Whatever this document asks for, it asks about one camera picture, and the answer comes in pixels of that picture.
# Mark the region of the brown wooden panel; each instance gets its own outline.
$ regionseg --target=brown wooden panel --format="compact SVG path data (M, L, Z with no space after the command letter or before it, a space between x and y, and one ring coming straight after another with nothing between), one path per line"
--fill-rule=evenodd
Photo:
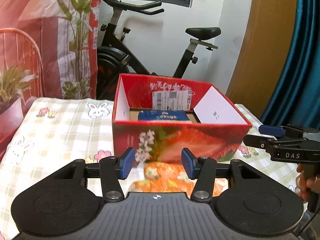
M291 44L297 0L252 0L227 97L258 118L276 87Z

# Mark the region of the checkered tablecloth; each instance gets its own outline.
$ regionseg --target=checkered tablecloth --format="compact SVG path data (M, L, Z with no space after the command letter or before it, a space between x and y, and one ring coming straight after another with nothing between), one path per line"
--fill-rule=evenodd
M259 120L244 106L236 106L253 125L249 133L259 135ZM33 103L0 163L0 232L4 239L18 234L10 208L20 192L75 159L82 158L90 163L113 154L112 108L112 101L93 99L39 98ZM7 157L14 147L22 153L22 158ZM295 187L298 175L295 164L272 162L264 150L244 145L234 158L247 162L292 190ZM141 179L143 171L141 174L139 167L132 169L128 179L120 181L124 193L130 184ZM88 189L102 195L99 179L89 179Z

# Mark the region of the chair backrest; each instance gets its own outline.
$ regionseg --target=chair backrest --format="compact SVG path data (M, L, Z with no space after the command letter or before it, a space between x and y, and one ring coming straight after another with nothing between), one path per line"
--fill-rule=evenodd
M16 28L0 29L0 72L11 67L29 70L37 78L30 82L30 89L23 92L24 101L31 96L43 96L43 65L38 45L34 39Z

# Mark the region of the red box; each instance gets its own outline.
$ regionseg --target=red box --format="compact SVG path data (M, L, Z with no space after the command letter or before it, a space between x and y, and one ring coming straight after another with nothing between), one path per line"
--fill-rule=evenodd
M169 99L169 92L177 92L172 94L176 98ZM168 104L182 106L193 123L137 120L137 109ZM134 147L137 161L181 163L181 150L188 147L197 157L223 161L231 159L250 127L232 102L210 83L137 74L119 77L112 114L115 156Z

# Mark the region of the potted plant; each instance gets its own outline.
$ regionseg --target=potted plant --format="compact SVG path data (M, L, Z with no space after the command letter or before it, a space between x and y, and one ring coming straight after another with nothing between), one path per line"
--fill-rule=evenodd
M23 121L23 92L37 76L29 70L11 67L0 72L0 160L15 131Z

